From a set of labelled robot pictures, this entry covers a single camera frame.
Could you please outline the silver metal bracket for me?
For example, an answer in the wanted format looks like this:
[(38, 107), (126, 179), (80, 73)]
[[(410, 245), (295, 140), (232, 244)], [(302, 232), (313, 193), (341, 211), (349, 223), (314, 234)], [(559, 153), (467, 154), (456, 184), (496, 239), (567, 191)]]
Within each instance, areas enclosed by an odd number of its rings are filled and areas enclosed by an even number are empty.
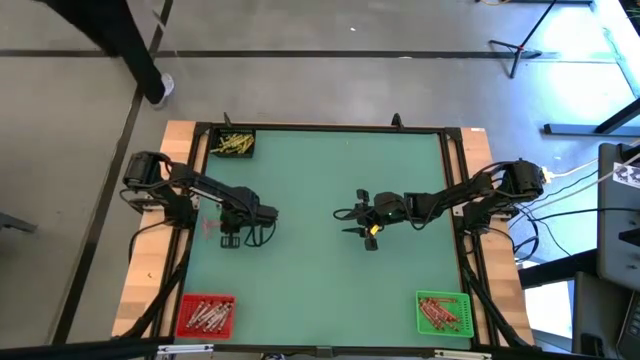
[(447, 360), (493, 360), (490, 353), (446, 349), (435, 349), (433, 357)]
[(195, 345), (160, 345), (157, 348), (157, 356), (169, 356), (180, 354), (196, 354), (207, 353), (213, 354), (215, 350), (214, 344), (195, 344)]

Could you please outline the black tripod stand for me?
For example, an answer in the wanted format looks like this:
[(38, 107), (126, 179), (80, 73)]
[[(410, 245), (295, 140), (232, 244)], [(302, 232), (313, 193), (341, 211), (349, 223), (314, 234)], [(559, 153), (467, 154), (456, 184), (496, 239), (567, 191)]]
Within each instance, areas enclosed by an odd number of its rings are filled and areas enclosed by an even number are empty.
[(583, 5), (583, 6), (591, 6), (594, 0), (497, 0), (494, 2), (494, 5), (504, 5), (507, 2), (520, 2), (520, 3), (545, 3), (547, 5), (546, 9), (541, 13), (537, 21), (528, 31), (523, 40), (518, 43), (508, 43), (504, 41), (499, 41), (496, 39), (490, 39), (488, 41), (489, 45), (497, 45), (500, 47), (504, 47), (507, 50), (510, 50), (513, 55), (513, 61), (510, 70), (507, 75), (510, 79), (514, 79), (516, 77), (520, 62), (523, 58), (523, 55), (527, 52), (527, 45), (530, 42), (533, 35), (537, 32), (542, 23), (549, 16), (551, 11), (558, 5)]

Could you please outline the printed paper tag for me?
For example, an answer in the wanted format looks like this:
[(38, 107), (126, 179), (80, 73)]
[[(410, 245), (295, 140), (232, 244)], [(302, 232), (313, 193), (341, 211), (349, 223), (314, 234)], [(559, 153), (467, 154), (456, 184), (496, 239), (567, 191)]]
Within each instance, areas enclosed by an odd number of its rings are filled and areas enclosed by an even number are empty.
[(612, 179), (619, 184), (640, 189), (640, 167), (615, 162)]

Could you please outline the black plastic basket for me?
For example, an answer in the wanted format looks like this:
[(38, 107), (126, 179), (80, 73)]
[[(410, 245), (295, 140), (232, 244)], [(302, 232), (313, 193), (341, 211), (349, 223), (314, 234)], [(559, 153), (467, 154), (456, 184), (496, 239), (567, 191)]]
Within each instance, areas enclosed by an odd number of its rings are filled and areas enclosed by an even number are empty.
[[(234, 153), (212, 153), (211, 149), (218, 143), (220, 143), (220, 136), (225, 134), (242, 134), (242, 135), (252, 135), (254, 137), (254, 144), (252, 147), (244, 154), (234, 154)], [(256, 131), (254, 129), (233, 129), (233, 128), (215, 128), (213, 130), (213, 140), (210, 146), (209, 152), (214, 156), (220, 158), (252, 158), (256, 145)]]

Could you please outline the person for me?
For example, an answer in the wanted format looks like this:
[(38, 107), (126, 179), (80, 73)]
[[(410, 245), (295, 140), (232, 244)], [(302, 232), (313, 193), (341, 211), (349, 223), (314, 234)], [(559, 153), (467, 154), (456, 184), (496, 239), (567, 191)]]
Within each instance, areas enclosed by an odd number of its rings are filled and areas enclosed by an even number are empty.
[(61, 16), (111, 58), (121, 57), (147, 101), (162, 107), (175, 90), (152, 59), (126, 0), (35, 0)]

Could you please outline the grey chair leg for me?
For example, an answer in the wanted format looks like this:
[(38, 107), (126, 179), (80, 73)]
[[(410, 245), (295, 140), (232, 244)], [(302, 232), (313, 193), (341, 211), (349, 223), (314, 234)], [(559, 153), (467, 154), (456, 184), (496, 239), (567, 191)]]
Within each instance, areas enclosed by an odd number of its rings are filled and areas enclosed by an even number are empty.
[(37, 229), (37, 226), (19, 218), (0, 212), (0, 230), (5, 228), (15, 229), (25, 233), (34, 233)]

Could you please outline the grey desk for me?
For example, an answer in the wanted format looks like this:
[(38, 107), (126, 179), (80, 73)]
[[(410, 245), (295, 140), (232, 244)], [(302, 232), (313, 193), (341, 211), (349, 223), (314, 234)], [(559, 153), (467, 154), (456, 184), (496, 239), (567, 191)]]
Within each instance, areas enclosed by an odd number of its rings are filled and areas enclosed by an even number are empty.
[[(632, 146), (603, 143), (598, 148), (598, 176), (625, 165)], [(628, 164), (640, 167), (640, 159)], [(640, 189), (622, 185), (612, 175), (597, 184), (598, 274), (601, 278), (640, 291)]]

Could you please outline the black stand base beam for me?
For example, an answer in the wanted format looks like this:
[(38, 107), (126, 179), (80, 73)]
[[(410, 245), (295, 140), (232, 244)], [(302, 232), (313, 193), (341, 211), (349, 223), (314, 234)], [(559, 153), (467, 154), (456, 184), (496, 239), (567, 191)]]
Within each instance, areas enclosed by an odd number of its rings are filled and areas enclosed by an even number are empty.
[(636, 118), (640, 118), (640, 98), (598, 125), (548, 123), (542, 131), (546, 135), (560, 136), (640, 137), (640, 125), (628, 126)]

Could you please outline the green plastic basket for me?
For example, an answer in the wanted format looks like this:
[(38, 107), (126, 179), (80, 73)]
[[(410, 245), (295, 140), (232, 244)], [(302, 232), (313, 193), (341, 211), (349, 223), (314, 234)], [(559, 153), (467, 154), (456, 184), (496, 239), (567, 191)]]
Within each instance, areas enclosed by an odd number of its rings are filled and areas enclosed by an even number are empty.
[[(457, 323), (459, 332), (453, 332), (447, 329), (437, 330), (432, 327), (431, 323), (423, 315), (420, 309), (420, 306), (426, 302), (424, 299), (427, 297), (455, 298), (457, 300), (456, 303), (439, 303), (439, 304), (445, 307), (446, 309), (448, 309), (451, 313), (453, 313), (459, 318), (459, 322)], [(419, 290), (416, 292), (416, 295), (415, 295), (415, 306), (416, 306), (417, 331), (419, 334), (461, 337), (461, 338), (468, 338), (468, 339), (474, 337), (475, 333), (474, 333), (474, 326), (473, 326), (472, 306), (471, 306), (470, 298), (466, 293)]]

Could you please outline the grey cabinet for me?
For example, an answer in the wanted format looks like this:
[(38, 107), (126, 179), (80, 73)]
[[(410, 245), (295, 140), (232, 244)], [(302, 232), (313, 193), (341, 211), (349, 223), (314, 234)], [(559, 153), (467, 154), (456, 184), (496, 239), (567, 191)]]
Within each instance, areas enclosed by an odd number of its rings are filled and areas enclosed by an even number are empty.
[(640, 292), (578, 272), (573, 300), (573, 353), (640, 360)]

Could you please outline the red plastic basket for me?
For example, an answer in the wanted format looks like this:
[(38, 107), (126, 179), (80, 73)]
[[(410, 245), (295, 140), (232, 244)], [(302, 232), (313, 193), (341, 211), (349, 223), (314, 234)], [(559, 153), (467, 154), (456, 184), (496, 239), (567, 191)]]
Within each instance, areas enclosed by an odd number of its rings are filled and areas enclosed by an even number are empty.
[[(207, 323), (201, 328), (195, 328), (195, 323), (187, 328), (186, 324), (195, 311), (196, 307), (201, 301), (213, 303), (214, 307), (219, 303), (223, 305), (226, 303), (232, 303), (234, 310), (226, 323), (222, 332), (216, 332), (215, 327), (212, 331), (205, 331), (204, 328)], [(194, 338), (194, 339), (210, 339), (210, 340), (230, 340), (233, 333), (233, 321), (236, 310), (236, 298), (232, 295), (221, 294), (185, 294), (181, 299), (178, 320), (176, 323), (175, 335), (179, 338)]]

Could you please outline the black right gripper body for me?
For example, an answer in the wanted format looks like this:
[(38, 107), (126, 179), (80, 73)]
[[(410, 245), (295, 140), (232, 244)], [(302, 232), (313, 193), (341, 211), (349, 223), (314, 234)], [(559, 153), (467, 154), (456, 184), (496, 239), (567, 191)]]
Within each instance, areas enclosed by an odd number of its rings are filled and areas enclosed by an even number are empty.
[(364, 189), (356, 191), (359, 203), (354, 209), (360, 209), (363, 216), (356, 221), (359, 227), (367, 229), (367, 237), (364, 246), (367, 251), (376, 251), (378, 242), (376, 235), (384, 230), (387, 225), (403, 222), (407, 219), (404, 198), (392, 192), (378, 193), (370, 204), (369, 192)]

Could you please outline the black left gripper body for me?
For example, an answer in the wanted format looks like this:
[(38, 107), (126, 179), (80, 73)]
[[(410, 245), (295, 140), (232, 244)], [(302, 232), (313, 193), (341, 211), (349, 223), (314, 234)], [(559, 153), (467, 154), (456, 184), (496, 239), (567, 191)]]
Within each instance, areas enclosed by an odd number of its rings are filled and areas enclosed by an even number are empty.
[(262, 247), (268, 243), (275, 233), (278, 211), (274, 207), (256, 205), (240, 207), (226, 204), (220, 213), (220, 247), (237, 249), (240, 247), (240, 232), (248, 228), (244, 240), (247, 247)]

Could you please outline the green table mat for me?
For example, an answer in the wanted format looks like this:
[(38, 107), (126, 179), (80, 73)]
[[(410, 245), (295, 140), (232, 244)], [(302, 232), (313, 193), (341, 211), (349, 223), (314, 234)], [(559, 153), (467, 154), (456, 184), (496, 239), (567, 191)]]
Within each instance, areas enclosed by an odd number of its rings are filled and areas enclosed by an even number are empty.
[(443, 215), (417, 231), (389, 226), (378, 249), (333, 217), (358, 189), (435, 193), (445, 186), (436, 135), (262, 131), (250, 159), (210, 157), (209, 177), (245, 186), (275, 207), (277, 226), (259, 248), (220, 247), (201, 218), (218, 218), (203, 201), (184, 289), (237, 301), (232, 342), (241, 345), (445, 347), (461, 337), (419, 334), (419, 290), (457, 292), (460, 276), (451, 220)]

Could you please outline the black table frame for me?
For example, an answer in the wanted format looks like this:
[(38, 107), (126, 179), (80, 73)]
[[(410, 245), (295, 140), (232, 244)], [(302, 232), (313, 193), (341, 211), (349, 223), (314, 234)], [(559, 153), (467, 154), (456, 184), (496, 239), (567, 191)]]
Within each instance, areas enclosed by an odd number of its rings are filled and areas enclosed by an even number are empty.
[[(170, 120), (165, 128), (160, 150), (173, 160), (193, 162), (196, 168), (205, 168), (208, 151), (206, 142), (212, 137), (215, 123)], [(295, 124), (295, 123), (236, 123), (234, 129), (255, 128), (257, 130), (301, 130), (332, 132), (369, 132), (371, 130), (400, 134), (395, 125), (339, 125), (339, 124)], [(493, 162), (488, 136), (483, 128), (436, 127), (435, 132), (442, 135), (445, 143), (441, 146), (447, 178), (459, 183), (462, 179)], [(498, 230), (485, 235), (460, 235), (468, 253), (469, 269), (478, 278), (484, 294), (492, 300), (495, 309), (504, 310), (504, 322), (511, 326), (513, 333), (534, 350), (533, 332), (526, 319), (524, 291), (519, 284), (518, 270), (512, 259), (510, 245), (506, 243), (504, 233), (506, 225), (496, 219), (491, 224)], [(473, 304), (476, 339), (472, 345), (494, 356), (505, 355), (516, 350), (508, 344), (506, 337), (499, 332), (499, 320), (490, 314), (488, 306), (478, 298), (475, 291), (470, 292)]]

